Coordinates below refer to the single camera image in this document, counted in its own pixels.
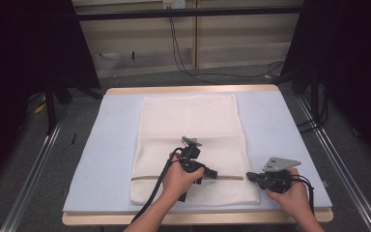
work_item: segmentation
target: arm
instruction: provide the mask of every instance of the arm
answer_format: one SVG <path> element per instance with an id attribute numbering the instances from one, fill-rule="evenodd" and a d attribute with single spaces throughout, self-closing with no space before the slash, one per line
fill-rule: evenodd
<path id="1" fill-rule="evenodd" d="M 204 175 L 201 167 L 193 173 L 185 172 L 177 162 L 178 154 L 173 158 L 173 164 L 163 179 L 163 191 L 161 196 L 140 216 L 133 224 L 126 228 L 125 232 L 132 231 L 157 231 L 165 215 L 176 204 L 180 196 L 185 193 L 194 181 Z"/>
<path id="2" fill-rule="evenodd" d="M 299 175 L 296 168 L 290 168 L 291 175 Z M 301 182 L 292 182 L 291 187 L 284 193 L 277 193 L 267 189 L 267 196 L 276 201 L 282 209 L 293 217 L 304 232 L 324 231 L 312 214 L 308 202 L 306 186 Z"/>

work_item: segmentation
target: white table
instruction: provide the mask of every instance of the white table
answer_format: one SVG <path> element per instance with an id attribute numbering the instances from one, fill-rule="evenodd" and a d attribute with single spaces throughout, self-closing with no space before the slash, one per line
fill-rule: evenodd
<path id="1" fill-rule="evenodd" d="M 301 175 L 315 188 L 315 216 L 333 219 L 331 203 L 292 116 L 274 85 L 114 88 L 107 91 L 98 119 L 74 174 L 65 203 L 66 225 L 126 225 L 141 206 L 129 200 L 129 180 L 141 102 L 150 96 L 233 94 L 237 98 L 252 168 L 261 172 L 270 157 L 300 160 Z M 295 222 L 260 190 L 260 204 L 224 207 L 176 204 L 163 225 Z"/>

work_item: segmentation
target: wire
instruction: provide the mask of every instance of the wire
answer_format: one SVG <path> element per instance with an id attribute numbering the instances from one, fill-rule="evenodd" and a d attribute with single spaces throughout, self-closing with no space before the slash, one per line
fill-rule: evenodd
<path id="1" fill-rule="evenodd" d="M 211 82 L 209 80 L 204 80 L 204 79 L 200 79 L 200 78 L 197 78 L 194 76 L 194 74 L 191 74 L 188 72 L 188 70 L 186 69 L 185 65 L 184 65 L 184 62 L 183 62 L 183 58 L 182 58 L 182 55 L 180 54 L 180 50 L 179 50 L 179 44 L 177 43 L 177 37 L 176 37 L 176 29 L 174 28 L 174 21 L 173 21 L 173 18 L 172 17 L 169 17 L 170 19 L 170 27 L 171 27 L 171 39 L 172 39 L 172 43 L 173 43 L 173 54 L 174 54 L 174 61 L 176 62 L 176 66 L 177 68 L 179 69 L 179 71 L 181 71 L 182 73 L 190 76 L 191 78 L 193 79 L 196 79 L 196 80 L 199 80 L 199 81 L 203 81 L 203 82 L 207 82 L 209 84 L 213 84 L 213 85 L 218 85 L 217 83 L 214 83 L 214 82 Z M 179 58 L 180 58 L 180 61 L 181 61 L 181 64 L 183 66 L 183 70 L 180 68 L 180 65 L 177 61 L 177 55 L 176 55 L 176 47 L 177 47 L 177 53 L 179 55 Z"/>
<path id="2" fill-rule="evenodd" d="M 324 89 L 324 100 L 322 102 L 322 108 L 321 108 L 321 112 L 319 113 L 319 121 L 316 121 L 315 119 L 310 119 L 310 120 L 307 120 L 303 123 L 300 123 L 300 124 L 297 124 L 297 127 L 302 127 L 302 126 L 305 126 L 305 125 L 308 125 L 309 123 L 311 124 L 317 124 L 316 126 L 312 126 L 311 128 L 309 129 L 305 129 L 305 130 L 301 130 L 300 133 L 305 133 L 305 132 L 309 132 L 309 131 L 313 131 L 315 129 L 318 129 L 320 127 L 322 127 L 327 121 L 328 121 L 328 113 L 329 113 L 329 110 L 328 110 L 328 91 L 327 89 L 325 88 Z"/>
<path id="3" fill-rule="evenodd" d="M 155 199 L 156 194 L 158 192 L 159 186 L 161 185 L 162 180 L 163 180 L 165 174 L 168 171 L 168 168 L 171 166 L 171 164 L 173 164 L 173 161 L 172 161 L 173 157 L 176 155 L 177 151 L 182 151 L 182 150 L 183 150 L 183 148 L 176 148 L 171 153 L 170 158 L 167 160 L 167 163 L 164 165 L 164 167 L 161 171 L 161 174 L 159 175 L 159 177 L 157 179 L 155 188 L 153 189 L 153 192 L 150 195 L 149 200 L 147 200 L 146 204 L 143 206 L 143 208 L 141 208 L 141 210 L 137 213 L 137 215 L 132 219 L 130 224 L 135 222 L 141 215 L 143 215 L 143 213 L 146 212 L 147 208 L 149 208 L 149 206 L 152 204 L 152 202 Z"/>
<path id="4" fill-rule="evenodd" d="M 308 181 L 308 179 L 304 178 L 303 176 L 300 175 L 293 175 L 293 177 L 301 177 L 303 179 L 292 179 L 292 181 L 295 182 L 302 182 L 308 187 L 308 195 L 309 195 L 309 207 L 311 208 L 312 214 L 315 215 L 315 210 L 314 210 L 314 193 L 313 193 L 313 187 L 311 186 L 311 183 Z"/>
<path id="5" fill-rule="evenodd" d="M 174 21 L 173 21 L 173 18 L 172 17 L 169 17 L 170 19 L 170 27 L 171 27 L 171 37 L 172 37 L 172 43 L 173 43 L 173 53 L 174 53 L 174 60 L 176 62 L 176 66 L 177 68 L 179 69 L 179 71 L 181 71 L 182 73 L 184 74 L 187 74 L 189 75 L 190 77 L 196 79 L 196 80 L 200 80 L 200 81 L 204 81 L 204 82 L 207 82 L 207 83 L 210 83 L 210 84 L 214 84 L 214 85 L 217 85 L 217 83 L 214 83 L 214 82 L 211 82 L 209 80 L 204 80 L 204 79 L 200 79 L 200 78 L 197 78 L 196 76 L 199 76 L 199 75 L 222 75 L 222 76 L 235 76 L 235 77 L 243 77 L 243 78 L 253 78 L 253 77 L 260 77 L 260 76 L 264 76 L 266 74 L 271 74 L 273 71 L 275 71 L 276 69 L 278 69 L 282 64 L 284 64 L 285 62 L 284 61 L 277 61 L 277 62 L 272 62 L 268 65 L 268 71 L 267 72 L 263 72 L 263 73 L 260 73 L 260 74 L 255 74 L 255 75 L 240 75 L 240 74 L 230 74 L 230 73 L 217 73 L 217 72 L 203 72 L 203 73 L 191 73 L 189 72 L 185 65 L 184 65 L 184 62 L 183 62 L 183 58 L 180 54 L 180 50 L 179 50 L 179 44 L 177 42 L 177 36 L 176 36 L 176 29 L 174 27 Z M 180 62 L 181 62 L 181 65 L 183 68 L 180 67 L 178 61 L 177 61 L 177 55 L 176 55 L 176 50 L 177 50 L 177 54 L 180 58 Z M 274 68 L 271 69 L 271 65 L 274 65 L 274 64 L 278 64 L 276 65 Z"/>

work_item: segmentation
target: electrical outlet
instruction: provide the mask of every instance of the electrical outlet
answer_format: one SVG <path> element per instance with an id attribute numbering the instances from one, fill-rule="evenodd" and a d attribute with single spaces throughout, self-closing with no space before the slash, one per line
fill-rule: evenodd
<path id="1" fill-rule="evenodd" d="M 163 0 L 162 1 L 162 8 L 163 9 L 185 9 L 186 8 L 186 0 Z"/>
<path id="2" fill-rule="evenodd" d="M 163 9 L 175 9 L 174 0 L 163 0 L 162 1 L 162 8 Z"/>
<path id="3" fill-rule="evenodd" d="M 185 9 L 186 0 L 174 0 L 174 9 Z"/>

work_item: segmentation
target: black pole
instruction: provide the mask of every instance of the black pole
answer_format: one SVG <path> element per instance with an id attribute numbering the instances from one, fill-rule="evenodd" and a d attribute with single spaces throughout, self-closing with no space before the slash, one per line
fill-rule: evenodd
<path id="1" fill-rule="evenodd" d="M 313 70 L 311 77 L 311 113 L 313 120 L 319 124 L 319 82 L 318 82 L 318 73 Z"/>
<path id="2" fill-rule="evenodd" d="M 130 12 L 89 12 L 68 15 L 57 15 L 55 20 L 72 19 L 79 21 L 108 20 L 108 19 L 134 19 L 158 17 L 188 17 L 188 16 L 221 16 L 221 15 L 279 15 L 297 14 L 321 10 L 321 7 L 304 6 L 276 6 L 251 8 L 207 8 L 207 9 L 173 9 L 173 10 L 147 10 Z"/>

